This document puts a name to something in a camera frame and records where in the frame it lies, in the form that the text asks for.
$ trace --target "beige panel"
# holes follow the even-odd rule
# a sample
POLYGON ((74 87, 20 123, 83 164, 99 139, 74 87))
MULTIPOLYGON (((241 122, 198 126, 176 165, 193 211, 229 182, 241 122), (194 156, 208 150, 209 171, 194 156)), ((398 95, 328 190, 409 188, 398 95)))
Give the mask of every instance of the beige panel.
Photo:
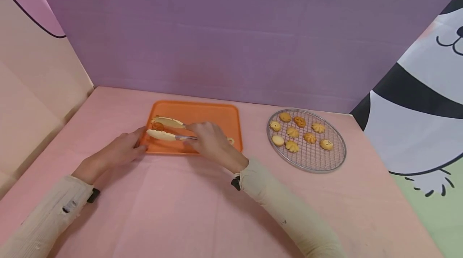
POLYGON ((92 85, 67 38, 50 36, 13 0, 0 0, 0 60, 57 117, 79 106, 92 85))
POLYGON ((16 170, 63 122, 0 60, 0 172, 18 178, 16 170))
POLYGON ((67 38, 0 0, 0 199, 93 90, 67 38))

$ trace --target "long sleeve shirt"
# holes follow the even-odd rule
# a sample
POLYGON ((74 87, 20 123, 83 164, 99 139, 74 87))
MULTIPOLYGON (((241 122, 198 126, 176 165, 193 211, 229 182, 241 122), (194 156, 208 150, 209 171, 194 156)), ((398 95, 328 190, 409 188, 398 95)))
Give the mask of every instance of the long sleeve shirt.
MULTIPOLYGON (((256 160, 236 174, 240 188, 281 225, 306 258, 344 258, 341 244, 310 206, 256 160)), ((0 258, 46 258, 79 215, 93 187, 73 176, 59 181, 0 248, 0 258)))

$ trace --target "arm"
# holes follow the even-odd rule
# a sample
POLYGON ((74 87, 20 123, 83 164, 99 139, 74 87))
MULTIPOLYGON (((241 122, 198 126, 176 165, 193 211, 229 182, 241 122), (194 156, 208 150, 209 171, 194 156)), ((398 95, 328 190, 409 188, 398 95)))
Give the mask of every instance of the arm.
POLYGON ((281 225, 306 258, 343 258, 341 244, 326 222, 301 198, 281 184, 264 166, 248 160, 226 140, 215 124, 187 126, 198 136, 188 140, 209 160, 240 176, 240 188, 281 225))
POLYGON ((46 194, 16 232, 0 247, 0 258, 46 258, 59 235, 79 215, 94 182, 107 169, 129 163, 146 151, 136 143, 144 127, 123 133, 101 151, 86 158, 46 194))
POLYGON ((255 160, 240 172, 240 187, 283 228, 307 258, 343 258, 329 225, 255 160))

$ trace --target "pink wall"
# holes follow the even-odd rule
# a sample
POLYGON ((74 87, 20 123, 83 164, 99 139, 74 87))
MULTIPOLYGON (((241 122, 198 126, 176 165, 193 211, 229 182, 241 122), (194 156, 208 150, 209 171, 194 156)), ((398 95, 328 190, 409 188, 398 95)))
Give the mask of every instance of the pink wall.
POLYGON ((450 0, 48 0, 95 85, 350 112, 450 0))

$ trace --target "orange tray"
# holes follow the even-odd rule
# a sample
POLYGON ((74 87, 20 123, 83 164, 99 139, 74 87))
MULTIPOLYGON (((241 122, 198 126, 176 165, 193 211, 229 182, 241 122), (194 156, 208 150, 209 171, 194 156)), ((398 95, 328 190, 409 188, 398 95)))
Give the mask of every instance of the orange tray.
MULTIPOLYGON (((160 100, 153 105, 146 122, 146 128, 151 129, 151 120, 156 115, 174 118, 185 124, 210 121, 218 124, 227 137, 235 140, 234 147, 243 151, 241 140, 240 115, 238 108, 230 104, 180 102, 173 100, 160 100)), ((168 133, 195 135, 183 128, 166 127, 168 133)), ((165 141, 150 137, 144 133, 140 139, 140 145, 148 145, 149 154, 198 154, 192 147, 184 145, 182 141, 165 141)))

